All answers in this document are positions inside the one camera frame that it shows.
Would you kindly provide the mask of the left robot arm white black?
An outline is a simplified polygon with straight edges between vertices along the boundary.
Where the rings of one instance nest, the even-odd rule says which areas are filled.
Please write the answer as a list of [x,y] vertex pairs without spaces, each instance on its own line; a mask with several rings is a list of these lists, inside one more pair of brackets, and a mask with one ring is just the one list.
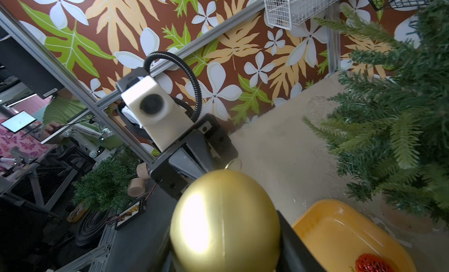
[[[171,95],[170,78],[165,74],[151,76],[152,63],[163,60],[186,74],[182,95]],[[212,113],[214,95],[176,54],[150,53],[116,87],[122,99],[120,117],[133,133],[151,141],[160,152],[153,162],[138,165],[128,196],[142,195],[147,180],[153,180],[168,195],[179,199],[192,181],[224,169],[237,159],[236,148]]]

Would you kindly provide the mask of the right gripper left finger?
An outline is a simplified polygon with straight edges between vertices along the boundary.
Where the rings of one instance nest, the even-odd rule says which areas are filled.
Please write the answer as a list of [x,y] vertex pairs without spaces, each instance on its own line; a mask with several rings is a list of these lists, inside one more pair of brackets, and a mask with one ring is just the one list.
[[158,248],[154,262],[150,266],[151,272],[175,272],[171,250],[170,234],[166,233]]

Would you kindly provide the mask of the yellow plastic tray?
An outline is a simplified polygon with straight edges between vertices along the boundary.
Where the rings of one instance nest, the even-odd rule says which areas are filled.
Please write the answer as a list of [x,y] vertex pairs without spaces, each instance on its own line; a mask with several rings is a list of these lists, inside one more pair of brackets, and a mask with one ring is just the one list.
[[356,260],[362,254],[380,257],[395,272],[416,271],[402,245],[341,201],[324,199],[314,203],[292,227],[327,272],[355,271]]

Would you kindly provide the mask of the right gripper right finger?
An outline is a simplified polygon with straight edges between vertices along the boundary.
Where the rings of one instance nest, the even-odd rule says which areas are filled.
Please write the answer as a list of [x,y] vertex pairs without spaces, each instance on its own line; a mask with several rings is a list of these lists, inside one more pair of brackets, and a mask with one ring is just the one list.
[[277,264],[278,272],[325,272],[326,270],[313,257],[306,245],[286,221],[282,213],[277,211],[280,227],[280,256]]

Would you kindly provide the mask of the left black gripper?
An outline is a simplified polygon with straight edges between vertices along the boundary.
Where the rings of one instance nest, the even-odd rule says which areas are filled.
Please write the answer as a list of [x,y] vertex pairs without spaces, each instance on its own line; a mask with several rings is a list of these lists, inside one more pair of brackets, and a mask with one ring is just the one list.
[[239,154],[214,115],[206,114],[147,167],[171,198],[179,200],[193,181],[224,169]]

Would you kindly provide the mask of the small green christmas tree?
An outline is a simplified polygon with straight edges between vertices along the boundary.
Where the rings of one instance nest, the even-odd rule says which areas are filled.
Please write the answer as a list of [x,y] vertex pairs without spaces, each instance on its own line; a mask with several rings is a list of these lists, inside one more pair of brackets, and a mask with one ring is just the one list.
[[388,45],[386,52],[352,50],[350,60],[386,66],[388,78],[342,71],[344,91],[320,124],[304,124],[337,157],[348,175],[348,195],[366,202],[381,194],[392,208],[449,220],[449,0],[432,0],[417,12],[412,32],[420,39],[396,40],[379,23],[345,11],[341,19],[315,22],[354,38]]

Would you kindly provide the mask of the gold ball ornament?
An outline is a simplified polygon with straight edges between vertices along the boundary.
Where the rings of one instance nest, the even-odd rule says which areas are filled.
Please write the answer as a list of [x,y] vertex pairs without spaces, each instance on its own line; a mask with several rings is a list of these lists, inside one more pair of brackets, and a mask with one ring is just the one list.
[[216,170],[181,196],[170,240],[178,272],[273,272],[281,225],[258,182],[238,171]]

